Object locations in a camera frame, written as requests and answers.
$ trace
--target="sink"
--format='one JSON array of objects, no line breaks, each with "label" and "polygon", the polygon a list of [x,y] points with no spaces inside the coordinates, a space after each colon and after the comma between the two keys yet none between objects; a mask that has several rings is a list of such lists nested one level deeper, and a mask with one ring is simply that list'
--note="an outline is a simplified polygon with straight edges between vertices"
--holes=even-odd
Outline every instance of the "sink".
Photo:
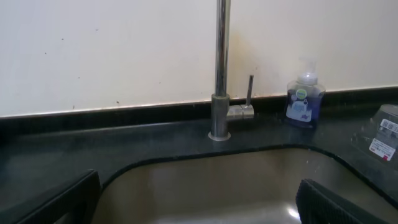
[{"label": "sink", "polygon": [[105,189],[92,223],[300,223],[295,195],[304,178],[398,220],[392,205],[332,158],[276,149],[131,169]]}]

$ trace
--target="soap bottle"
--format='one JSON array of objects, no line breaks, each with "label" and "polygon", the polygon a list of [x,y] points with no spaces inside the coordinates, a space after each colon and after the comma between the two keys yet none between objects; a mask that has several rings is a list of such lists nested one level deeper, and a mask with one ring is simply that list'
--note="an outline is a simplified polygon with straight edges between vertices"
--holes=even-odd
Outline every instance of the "soap bottle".
[{"label": "soap bottle", "polygon": [[287,85],[285,120],[301,128],[316,128],[325,87],[318,84],[317,62],[303,60],[307,63],[305,72]]}]

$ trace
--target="pump dispenser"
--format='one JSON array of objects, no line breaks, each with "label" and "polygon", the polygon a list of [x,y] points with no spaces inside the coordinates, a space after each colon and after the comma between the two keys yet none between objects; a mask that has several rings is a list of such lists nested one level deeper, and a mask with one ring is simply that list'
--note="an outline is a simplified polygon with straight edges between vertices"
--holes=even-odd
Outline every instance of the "pump dispenser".
[{"label": "pump dispenser", "polygon": [[287,85],[286,122],[302,128],[316,128],[325,88],[318,84],[317,61],[301,58],[305,71]]}]

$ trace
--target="white wall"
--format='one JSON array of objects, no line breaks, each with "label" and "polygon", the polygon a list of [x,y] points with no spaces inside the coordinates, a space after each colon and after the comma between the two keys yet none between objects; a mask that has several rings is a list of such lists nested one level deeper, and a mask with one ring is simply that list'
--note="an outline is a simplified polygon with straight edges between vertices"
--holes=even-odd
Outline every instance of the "white wall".
[{"label": "white wall", "polygon": [[[398,85],[398,1],[232,0],[228,93]],[[0,116],[209,100],[216,0],[0,1]]]}]

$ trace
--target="faucet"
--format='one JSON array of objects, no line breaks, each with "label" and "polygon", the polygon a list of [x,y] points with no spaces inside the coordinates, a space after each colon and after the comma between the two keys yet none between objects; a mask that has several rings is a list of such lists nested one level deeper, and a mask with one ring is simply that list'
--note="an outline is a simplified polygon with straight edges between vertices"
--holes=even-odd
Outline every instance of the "faucet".
[{"label": "faucet", "polygon": [[225,141],[231,137],[228,121],[254,117],[254,108],[250,104],[253,75],[250,75],[245,105],[230,106],[226,93],[230,12],[231,0],[217,0],[216,88],[211,95],[211,131],[208,134],[214,141]]}]

